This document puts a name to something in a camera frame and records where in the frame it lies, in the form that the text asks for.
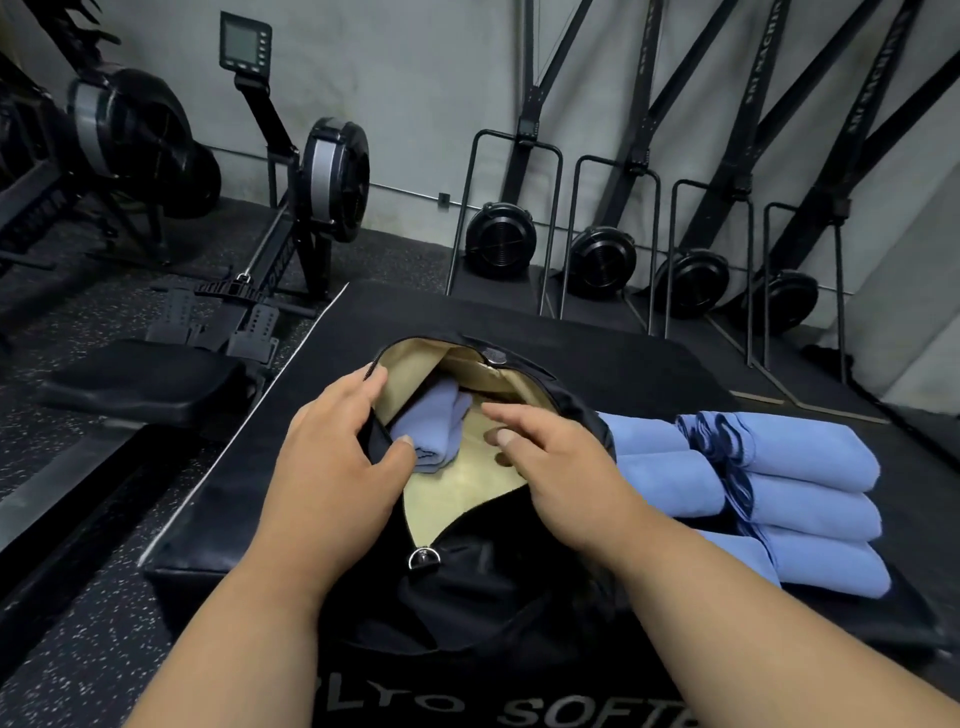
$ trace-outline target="left hand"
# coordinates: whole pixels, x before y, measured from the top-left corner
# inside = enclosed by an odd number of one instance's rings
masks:
[[[387,383],[381,366],[363,379],[368,369],[333,382],[290,423],[244,557],[318,604],[373,546],[417,464],[408,437],[376,465],[361,450],[357,432]]]

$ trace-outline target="right hand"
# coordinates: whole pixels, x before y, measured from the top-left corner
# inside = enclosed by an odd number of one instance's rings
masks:
[[[619,572],[651,516],[604,447],[582,425],[527,404],[484,402],[506,427],[486,434],[530,484],[534,507],[559,541]]]

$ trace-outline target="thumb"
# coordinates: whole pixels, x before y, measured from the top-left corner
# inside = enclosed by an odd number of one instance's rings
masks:
[[[417,452],[409,435],[397,438],[383,458],[372,466],[373,479],[387,490],[399,494],[417,465]]]
[[[507,427],[496,431],[496,443],[527,481],[537,477],[537,471],[546,459],[546,452]]]

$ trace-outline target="hand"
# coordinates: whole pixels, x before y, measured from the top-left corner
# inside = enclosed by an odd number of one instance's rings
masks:
[[[628,543],[657,514],[582,425],[527,404],[485,402],[506,428],[486,434],[530,484],[534,507],[558,540],[620,573]]]
[[[383,367],[364,380],[367,370],[333,382],[290,423],[244,557],[317,599],[370,550],[417,463],[409,437],[376,465],[361,450],[357,432],[387,383]]]

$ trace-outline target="black rubber gym floor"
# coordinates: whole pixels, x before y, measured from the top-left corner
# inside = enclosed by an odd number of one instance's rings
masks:
[[[192,264],[224,266],[246,257],[270,216],[262,206],[223,201],[203,220],[169,223],[168,237]],[[33,405],[45,374],[112,339],[141,335],[162,303],[162,294],[150,290],[161,275],[84,258],[83,251],[96,245],[93,229],[61,224],[35,247],[36,255],[60,264],[56,272],[21,269],[0,280],[0,331],[13,346],[0,364],[0,497],[79,438],[88,422]],[[339,281],[378,279],[442,292],[449,249],[364,231],[354,243],[336,245],[333,258]],[[291,270],[284,285],[300,287],[299,277]],[[280,333],[277,366],[306,329],[301,321]],[[735,375],[721,337],[694,335],[695,353],[718,379]],[[778,350],[778,361],[784,356],[796,354]],[[804,371],[796,361],[790,363],[791,372]],[[808,376],[803,385],[817,381]],[[758,411],[811,416],[785,406],[743,403]],[[893,425],[844,422],[883,467],[874,492],[885,526],[879,550],[930,599],[950,633],[960,635],[960,531],[955,526],[960,475]],[[218,452],[215,446],[201,450],[169,487],[128,485],[101,514],[96,533],[86,539],[88,547],[71,553],[71,578],[50,594],[54,614],[37,617],[35,627],[45,634],[0,688],[0,726],[112,728],[122,723],[170,647],[136,560]],[[956,658],[945,656],[927,677],[960,698]]]

